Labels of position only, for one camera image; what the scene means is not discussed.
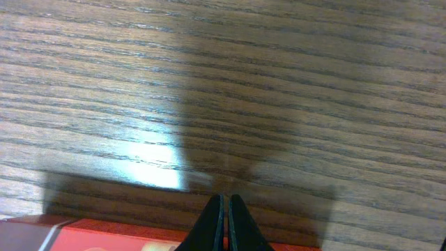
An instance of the black plastic tip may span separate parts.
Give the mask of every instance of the black plastic tip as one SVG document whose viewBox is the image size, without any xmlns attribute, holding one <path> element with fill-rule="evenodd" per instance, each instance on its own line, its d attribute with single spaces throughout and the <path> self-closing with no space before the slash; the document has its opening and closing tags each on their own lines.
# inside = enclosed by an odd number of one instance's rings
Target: black plastic tip
<svg viewBox="0 0 446 251">
<path fill-rule="evenodd" d="M 232 195 L 229 201 L 228 235 L 230 251 L 274 251 L 249 214 L 240 195 Z"/>
<path fill-rule="evenodd" d="M 223 251 L 224 198 L 212 196 L 177 251 Z"/>
</svg>

